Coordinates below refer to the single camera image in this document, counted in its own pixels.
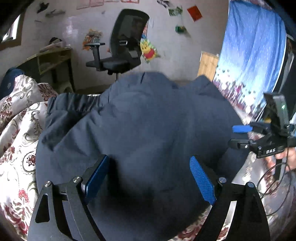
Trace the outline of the person right hand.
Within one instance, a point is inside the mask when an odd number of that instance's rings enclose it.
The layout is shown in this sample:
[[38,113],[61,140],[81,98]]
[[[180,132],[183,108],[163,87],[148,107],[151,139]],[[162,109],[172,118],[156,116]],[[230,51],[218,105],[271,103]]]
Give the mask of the person right hand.
[[286,163],[289,165],[291,170],[296,169],[296,152],[295,147],[286,148],[282,153],[275,155],[276,159],[286,159]]

